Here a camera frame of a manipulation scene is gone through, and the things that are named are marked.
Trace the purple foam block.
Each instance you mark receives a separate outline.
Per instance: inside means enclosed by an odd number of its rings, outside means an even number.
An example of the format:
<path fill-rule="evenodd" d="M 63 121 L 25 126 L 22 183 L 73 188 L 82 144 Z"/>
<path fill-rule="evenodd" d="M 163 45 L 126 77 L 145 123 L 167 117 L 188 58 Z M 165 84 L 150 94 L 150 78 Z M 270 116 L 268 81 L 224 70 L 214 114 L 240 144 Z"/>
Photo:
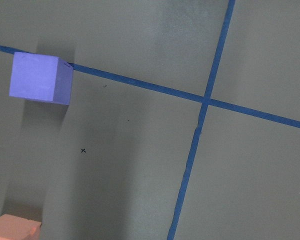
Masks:
<path fill-rule="evenodd" d="M 15 52 L 9 96 L 69 105 L 74 68 L 57 56 Z"/>

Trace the orange foam block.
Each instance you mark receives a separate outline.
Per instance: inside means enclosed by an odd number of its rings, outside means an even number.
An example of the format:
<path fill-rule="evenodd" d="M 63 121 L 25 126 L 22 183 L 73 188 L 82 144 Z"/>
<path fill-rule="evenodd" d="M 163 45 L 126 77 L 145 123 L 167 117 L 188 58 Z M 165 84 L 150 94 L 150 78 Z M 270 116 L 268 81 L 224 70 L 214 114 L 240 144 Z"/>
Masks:
<path fill-rule="evenodd" d="M 0 240 L 38 240 L 42 223 L 10 214 L 0 216 Z"/>

